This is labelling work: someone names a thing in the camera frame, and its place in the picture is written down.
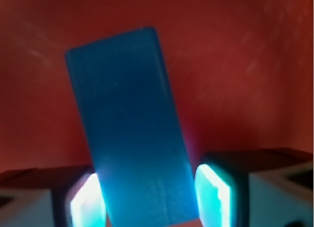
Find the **blue object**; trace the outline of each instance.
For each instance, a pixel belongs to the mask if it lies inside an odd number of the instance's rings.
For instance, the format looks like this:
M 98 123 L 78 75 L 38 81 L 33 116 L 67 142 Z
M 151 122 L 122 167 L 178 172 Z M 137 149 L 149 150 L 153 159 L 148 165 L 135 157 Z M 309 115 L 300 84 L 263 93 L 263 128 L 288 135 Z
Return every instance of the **blue object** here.
M 72 49 L 66 60 L 112 225 L 164 227 L 198 218 L 156 31 Z

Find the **glowing light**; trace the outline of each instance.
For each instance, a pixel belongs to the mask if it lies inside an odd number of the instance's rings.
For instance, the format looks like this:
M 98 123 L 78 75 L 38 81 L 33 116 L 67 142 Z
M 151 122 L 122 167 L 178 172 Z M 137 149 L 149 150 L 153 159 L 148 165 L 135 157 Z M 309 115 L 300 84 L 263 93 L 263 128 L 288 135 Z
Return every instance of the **glowing light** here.
M 97 175 L 90 175 L 70 203 L 73 227 L 104 227 L 106 209 Z
M 195 190 L 202 224 L 230 227 L 231 188 L 208 165 L 197 168 Z

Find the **blue led light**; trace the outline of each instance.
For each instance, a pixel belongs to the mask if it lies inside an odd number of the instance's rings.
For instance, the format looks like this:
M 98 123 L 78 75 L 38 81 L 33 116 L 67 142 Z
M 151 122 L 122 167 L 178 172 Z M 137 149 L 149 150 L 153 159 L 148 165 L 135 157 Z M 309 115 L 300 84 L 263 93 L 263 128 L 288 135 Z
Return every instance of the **blue led light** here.
M 97 175 L 90 175 L 70 203 L 73 227 L 104 227 L 106 208 Z
M 195 175 L 195 190 L 204 226 L 231 226 L 230 186 L 208 165 L 200 165 Z

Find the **red background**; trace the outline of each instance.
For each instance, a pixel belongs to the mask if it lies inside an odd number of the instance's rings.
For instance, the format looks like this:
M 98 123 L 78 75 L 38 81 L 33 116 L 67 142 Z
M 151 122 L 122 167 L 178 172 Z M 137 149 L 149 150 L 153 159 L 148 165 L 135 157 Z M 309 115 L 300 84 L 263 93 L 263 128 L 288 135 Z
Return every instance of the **red background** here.
M 157 29 L 193 169 L 313 150 L 313 0 L 0 0 L 0 171 L 90 163 L 64 53 Z

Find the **blue translucent block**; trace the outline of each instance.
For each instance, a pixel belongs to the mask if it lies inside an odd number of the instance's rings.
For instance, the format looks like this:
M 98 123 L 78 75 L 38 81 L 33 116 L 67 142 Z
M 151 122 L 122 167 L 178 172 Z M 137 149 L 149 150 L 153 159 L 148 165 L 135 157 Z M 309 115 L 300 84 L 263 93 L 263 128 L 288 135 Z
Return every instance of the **blue translucent block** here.
M 164 227 L 198 218 L 156 31 L 72 49 L 66 60 L 112 225 Z

